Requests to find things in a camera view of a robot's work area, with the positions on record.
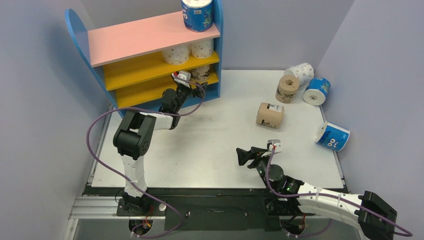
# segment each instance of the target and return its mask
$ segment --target tabletop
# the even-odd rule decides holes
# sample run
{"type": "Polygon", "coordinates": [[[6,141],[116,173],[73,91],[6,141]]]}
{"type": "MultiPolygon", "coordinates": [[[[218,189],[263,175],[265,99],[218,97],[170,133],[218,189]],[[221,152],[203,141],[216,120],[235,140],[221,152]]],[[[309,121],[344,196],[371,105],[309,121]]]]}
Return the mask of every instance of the tabletop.
{"type": "MultiPolygon", "coordinates": [[[[324,120],[318,106],[303,101],[305,87],[290,104],[276,100],[283,72],[223,70],[220,98],[204,102],[193,114],[181,117],[175,129],[153,132],[144,156],[147,186],[265,188],[255,169],[238,165],[236,148],[266,148],[268,140],[279,139],[282,152],[274,156],[272,163],[280,165],[285,175],[323,188],[343,188],[333,151],[315,143],[324,120]],[[279,129],[256,124],[262,102],[284,106],[279,129]]],[[[180,113],[193,108],[183,108],[180,113]]],[[[121,120],[116,112],[112,114],[99,157],[123,172],[121,156],[112,142],[121,120]]],[[[98,164],[91,186],[124,187],[125,180],[98,164]]]]}

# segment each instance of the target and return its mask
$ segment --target shelf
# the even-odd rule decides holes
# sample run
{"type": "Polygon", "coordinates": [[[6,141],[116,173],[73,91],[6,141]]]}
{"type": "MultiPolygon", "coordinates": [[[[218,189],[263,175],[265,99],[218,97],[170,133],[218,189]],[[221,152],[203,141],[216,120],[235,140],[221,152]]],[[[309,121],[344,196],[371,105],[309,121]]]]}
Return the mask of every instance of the shelf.
{"type": "Polygon", "coordinates": [[[104,85],[108,91],[111,91],[158,77],[169,76],[175,71],[189,70],[219,61],[217,53],[214,52],[212,56],[203,59],[190,55],[186,63],[171,65],[165,62],[162,52],[154,52],[103,66],[104,85]]]}
{"type": "MultiPolygon", "coordinates": [[[[218,82],[218,76],[211,72],[208,85],[218,82]]],[[[177,85],[171,76],[162,76],[150,81],[138,83],[132,86],[119,88],[116,90],[116,101],[119,108],[131,107],[137,104],[146,103],[162,98],[162,93],[166,89],[176,89],[177,85]]]]}
{"type": "Polygon", "coordinates": [[[203,32],[188,30],[181,11],[149,17],[88,31],[90,63],[98,67],[219,36],[215,24],[203,32]]]}

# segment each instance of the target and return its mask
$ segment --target pink board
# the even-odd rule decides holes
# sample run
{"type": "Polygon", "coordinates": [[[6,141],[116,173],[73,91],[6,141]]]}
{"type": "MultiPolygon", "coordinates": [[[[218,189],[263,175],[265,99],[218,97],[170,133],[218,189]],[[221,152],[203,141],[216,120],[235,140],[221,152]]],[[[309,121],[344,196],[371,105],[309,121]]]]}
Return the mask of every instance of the pink board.
{"type": "Polygon", "coordinates": [[[181,11],[149,17],[88,31],[90,64],[97,67],[219,36],[215,25],[204,32],[188,30],[181,11]]]}

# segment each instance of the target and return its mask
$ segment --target toy shelf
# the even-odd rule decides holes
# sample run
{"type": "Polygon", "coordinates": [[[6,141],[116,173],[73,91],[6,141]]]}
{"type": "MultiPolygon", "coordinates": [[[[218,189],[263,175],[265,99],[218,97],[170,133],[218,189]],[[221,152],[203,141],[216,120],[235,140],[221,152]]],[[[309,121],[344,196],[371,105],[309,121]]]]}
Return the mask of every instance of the toy shelf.
{"type": "MultiPolygon", "coordinates": [[[[137,106],[158,110],[166,89],[175,89],[171,73],[210,65],[205,100],[220,97],[223,45],[221,0],[213,0],[213,26],[204,32],[188,30],[182,11],[87,30],[78,14],[65,11],[69,35],[110,102],[115,108],[137,106]],[[165,62],[161,50],[213,39],[214,53],[204,59],[190,56],[181,65],[165,62]]],[[[191,98],[184,107],[197,104],[191,98]]]]}
{"type": "Polygon", "coordinates": [[[164,60],[159,51],[103,66],[104,84],[106,89],[111,91],[153,79],[156,82],[156,78],[164,76],[170,78],[169,75],[175,71],[194,69],[219,61],[220,58],[214,52],[212,56],[203,59],[190,55],[186,63],[171,65],[164,60]]]}
{"type": "Polygon", "coordinates": [[[187,29],[182,11],[107,26],[88,31],[91,66],[98,67],[219,36],[215,25],[203,32],[187,29]]]}

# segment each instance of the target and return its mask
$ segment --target brown paper roll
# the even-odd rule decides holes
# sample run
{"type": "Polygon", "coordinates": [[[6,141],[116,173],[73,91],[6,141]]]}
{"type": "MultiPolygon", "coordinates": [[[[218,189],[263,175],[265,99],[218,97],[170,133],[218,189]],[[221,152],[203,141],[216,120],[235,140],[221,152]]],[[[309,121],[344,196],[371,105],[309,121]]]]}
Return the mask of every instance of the brown paper roll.
{"type": "Polygon", "coordinates": [[[256,123],[277,129],[283,121],[283,115],[283,106],[262,102],[257,111],[256,123]]]}
{"type": "Polygon", "coordinates": [[[285,104],[289,104],[295,98],[299,89],[299,79],[293,75],[285,75],[279,80],[275,98],[285,104]]]}

